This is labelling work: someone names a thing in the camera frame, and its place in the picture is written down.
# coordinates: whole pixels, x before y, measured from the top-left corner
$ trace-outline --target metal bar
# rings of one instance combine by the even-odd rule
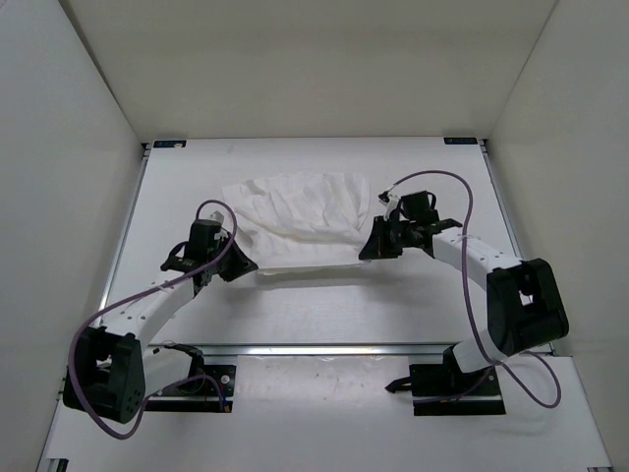
[[[451,344],[234,344],[197,346],[204,356],[441,356]]]
[[[116,251],[114,252],[114,258],[111,263],[111,266],[109,267],[109,273],[107,274],[105,287],[103,288],[102,295],[100,297],[100,304],[98,305],[98,310],[102,310],[103,308],[105,308],[107,306],[107,302],[109,301],[109,294],[111,293],[111,288],[116,278],[116,272],[118,271],[118,265],[120,264],[122,251],[125,247],[125,242],[127,241],[127,235],[129,234],[129,228],[131,226],[131,221],[134,217],[134,212],[136,211],[136,203],[138,202],[138,195],[140,194],[142,180],[144,178],[144,173],[146,172],[146,165],[148,164],[149,153],[150,153],[150,148],[148,147],[146,151],[144,152],[142,164],[140,167],[140,174],[138,175],[138,180],[136,181],[136,186],[134,189],[133,200],[131,204],[129,205],[129,209],[127,210],[127,217],[125,219],[125,227],[123,231],[121,232],[120,238],[118,239],[118,244],[116,245]]]
[[[481,140],[480,147],[481,147],[481,152],[483,153],[483,159],[485,160],[485,166],[487,168],[487,172],[489,173],[489,180],[491,181],[493,192],[495,193],[495,197],[498,200],[498,206],[500,207],[500,213],[502,214],[504,225],[507,228],[507,233],[509,233],[511,246],[513,247],[513,251],[515,252],[515,255],[519,258],[523,258],[524,256],[522,254],[522,247],[520,246],[518,235],[515,231],[513,222],[511,221],[511,218],[509,217],[508,205],[504,199],[501,186],[497,181],[495,170],[493,169],[491,160],[489,159],[489,153],[487,151],[485,140]]]

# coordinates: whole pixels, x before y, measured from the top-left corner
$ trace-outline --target white towel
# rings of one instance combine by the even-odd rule
[[[281,174],[224,187],[261,273],[358,266],[370,185],[359,174]]]

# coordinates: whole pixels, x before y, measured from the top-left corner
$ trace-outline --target black mounting bracket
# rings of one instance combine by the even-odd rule
[[[473,391],[458,400],[422,402],[426,398],[455,396],[469,390],[485,371],[453,379],[452,371],[444,364],[412,364],[411,391],[415,416],[474,416],[504,415],[504,403],[495,368]]]
[[[175,411],[197,413],[231,413],[236,388],[236,366],[232,364],[200,364],[191,375],[204,373],[221,388],[225,410],[220,410],[216,389],[210,382],[197,381],[176,388],[164,388],[161,395],[152,396],[146,411]]]

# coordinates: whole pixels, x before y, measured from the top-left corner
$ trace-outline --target white enclosure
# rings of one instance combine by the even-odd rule
[[[629,470],[626,1],[59,1],[0,0],[0,470],[34,470],[45,443],[46,472],[48,458],[68,457],[69,471],[98,470],[94,457],[109,460],[101,470],[407,470],[426,456],[430,470]],[[489,138],[489,154],[446,149],[442,136]],[[259,137],[269,140],[233,140]],[[286,137],[312,139],[274,140]],[[330,137],[437,138],[322,139]],[[146,163],[140,142],[164,138],[199,141],[175,149],[179,160],[173,149],[153,149]],[[515,234],[525,257],[553,266],[571,322],[556,346],[571,357],[548,355],[565,385],[561,407],[537,410],[501,376],[505,417],[413,422],[408,398],[341,382],[352,379],[339,372],[362,366],[379,385],[389,372],[404,374],[417,346],[437,343],[422,352],[437,356],[469,335],[458,273],[420,255],[343,276],[252,275],[236,292],[212,286],[187,307],[159,339],[178,336],[212,355],[230,344],[223,355],[242,355],[232,415],[148,414],[137,438],[114,443],[59,406],[76,326],[103,293],[112,301],[149,282],[169,249],[148,244],[148,234],[163,231],[170,244],[185,237],[194,203],[219,197],[222,185],[309,166],[364,172],[373,195],[418,166],[470,178],[472,229],[505,250]],[[443,216],[461,218],[456,183],[426,186],[439,192]],[[175,205],[160,211],[166,200]],[[404,288],[414,277],[420,288]],[[473,297],[484,323],[484,296]],[[417,315],[411,305],[421,306]],[[320,358],[246,355],[269,354],[272,343],[288,346],[280,354],[308,343],[358,357],[322,368]],[[550,395],[531,361],[518,369]],[[290,383],[319,369],[330,379]],[[264,371],[290,385],[284,404]],[[150,434],[162,427],[173,433]],[[448,441],[459,445],[444,448]],[[242,443],[255,446],[243,452]],[[504,455],[487,458],[492,444]],[[396,447],[404,453],[386,461]]]

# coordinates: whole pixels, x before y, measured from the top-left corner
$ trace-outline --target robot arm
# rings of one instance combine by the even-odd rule
[[[214,275],[230,282],[257,269],[234,242],[222,260],[176,285],[168,281],[213,261],[226,247],[229,233],[222,215],[197,219],[189,240],[178,244],[151,286],[159,291],[108,314],[100,327],[87,328],[77,345],[75,365],[81,388],[98,416],[119,423],[138,413],[143,399],[176,381],[202,372],[202,353],[173,344],[149,349],[161,328],[191,302]],[[64,404],[83,410],[72,383],[66,382]]]
[[[373,220],[372,235],[359,259],[394,259],[404,248],[419,248],[438,261],[463,269],[461,224],[439,219],[434,195],[419,192],[397,198],[385,192],[379,198],[387,211]],[[487,329],[480,333],[480,339],[491,360],[503,361],[568,333],[561,297],[547,262],[521,261],[477,238],[467,236],[467,240],[468,276],[486,291]],[[475,338],[448,348],[444,364],[455,377],[491,365]]]

